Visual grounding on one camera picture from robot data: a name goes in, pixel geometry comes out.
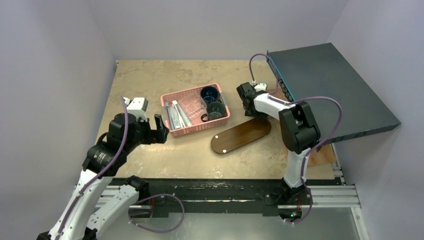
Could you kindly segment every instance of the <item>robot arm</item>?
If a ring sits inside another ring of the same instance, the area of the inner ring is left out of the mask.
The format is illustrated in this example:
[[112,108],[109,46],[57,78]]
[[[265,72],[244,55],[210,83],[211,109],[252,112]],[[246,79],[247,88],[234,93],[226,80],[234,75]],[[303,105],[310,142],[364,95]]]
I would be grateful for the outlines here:
[[[83,169],[78,184],[60,219],[49,232],[41,233],[37,240],[81,240],[85,237],[87,231],[90,232],[95,229],[97,232],[100,230],[97,228],[103,227],[104,229],[109,226],[113,222],[112,219],[117,217],[114,213],[120,213],[123,209],[128,209],[125,206],[134,203],[140,193],[143,195],[149,194],[148,188],[147,192],[139,192],[141,188],[137,190],[136,188],[134,189],[133,185],[128,184],[129,186],[123,187],[128,188],[128,194],[126,191],[123,193],[125,198],[118,196],[113,203],[106,204],[101,208],[101,212],[99,212],[102,216],[101,220],[99,216],[94,217],[92,215],[102,192],[112,181],[118,169],[127,162],[127,155],[140,144],[163,144],[167,140],[169,129],[164,126],[160,115],[154,115],[157,129],[152,130],[150,128],[149,119],[146,117],[148,101],[145,98],[138,97],[134,98],[133,101],[126,98],[125,104],[128,111],[128,131],[122,152],[114,164],[101,177],[94,180],[83,194],[80,194],[83,186],[111,162],[121,145],[124,136],[125,116],[120,113],[109,123],[108,132],[102,134],[96,145],[88,150],[87,157],[82,164]],[[119,207],[112,210],[112,204]],[[65,221],[63,230],[60,231],[63,224],[62,221],[66,218],[66,215],[67,221]]]
[[150,197],[149,183],[138,176],[127,178],[111,200],[93,213],[83,240],[102,239],[105,231],[135,202]]
[[243,102],[246,116],[257,118],[271,116],[279,120],[282,140],[289,150],[287,171],[283,179],[290,189],[301,187],[300,176],[301,173],[303,175],[306,173],[309,156],[305,159],[303,171],[302,161],[321,137],[309,104],[276,102],[270,98],[268,92],[256,91],[248,82],[237,87],[237,92]]

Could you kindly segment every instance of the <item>cup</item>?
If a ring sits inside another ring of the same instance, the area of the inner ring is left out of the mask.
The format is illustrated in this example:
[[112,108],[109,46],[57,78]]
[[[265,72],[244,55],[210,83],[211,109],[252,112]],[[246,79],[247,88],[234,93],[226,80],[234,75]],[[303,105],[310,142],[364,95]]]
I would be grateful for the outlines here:
[[205,86],[200,90],[200,96],[204,102],[209,105],[210,103],[218,100],[220,92],[213,86]]
[[206,112],[207,112],[206,114],[203,114],[201,116],[202,122],[212,121],[212,120],[216,120],[216,119],[220,119],[224,117],[226,113],[226,108],[225,108],[225,105],[222,104],[221,102],[214,101],[214,102],[211,102],[206,107]]

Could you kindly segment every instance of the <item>gray metal board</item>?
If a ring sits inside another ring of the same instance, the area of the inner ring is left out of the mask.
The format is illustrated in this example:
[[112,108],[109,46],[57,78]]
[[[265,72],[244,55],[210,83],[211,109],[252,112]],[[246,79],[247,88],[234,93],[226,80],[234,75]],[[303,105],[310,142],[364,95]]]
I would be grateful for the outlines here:
[[[293,100],[327,96],[343,108],[343,120],[327,143],[393,130],[401,124],[332,43],[268,52],[277,66],[280,85]],[[326,136],[337,122],[339,111],[329,101],[308,102]]]

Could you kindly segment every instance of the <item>marble-patterned tabletop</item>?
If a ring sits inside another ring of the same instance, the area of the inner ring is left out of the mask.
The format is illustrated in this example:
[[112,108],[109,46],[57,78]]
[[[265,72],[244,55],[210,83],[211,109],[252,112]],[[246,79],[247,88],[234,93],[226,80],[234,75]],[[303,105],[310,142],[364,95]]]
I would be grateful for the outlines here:
[[[258,82],[267,83],[269,88],[275,87],[275,77],[265,61],[254,61],[252,68]],[[162,95],[218,83],[225,94],[231,116],[224,126],[177,138],[169,134],[165,144],[138,146],[119,169],[117,177],[282,178],[286,172],[287,149],[283,145],[277,120],[270,121],[272,130],[269,135],[228,154],[218,155],[210,147],[215,134],[250,119],[244,116],[243,105],[236,91],[237,86],[250,81],[249,62],[245,60],[120,60],[98,137],[108,131],[113,117],[123,112],[120,96],[147,98],[147,117],[153,120],[154,114],[162,114]],[[150,125],[154,129],[155,121],[150,121]],[[323,158],[335,159],[330,146],[328,148],[311,161],[329,162]],[[309,166],[307,178],[333,179],[331,164]]]

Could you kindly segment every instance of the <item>white wall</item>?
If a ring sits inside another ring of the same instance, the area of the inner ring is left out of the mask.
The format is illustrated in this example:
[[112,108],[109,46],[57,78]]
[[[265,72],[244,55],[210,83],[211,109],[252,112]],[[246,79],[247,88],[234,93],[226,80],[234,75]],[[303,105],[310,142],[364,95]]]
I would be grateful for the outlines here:
[[247,59],[326,42],[348,0],[87,0],[117,59]]
[[332,42],[402,122],[337,144],[373,240],[423,239],[424,1],[351,0]]
[[57,221],[94,143],[114,59],[84,0],[0,3],[0,233]]

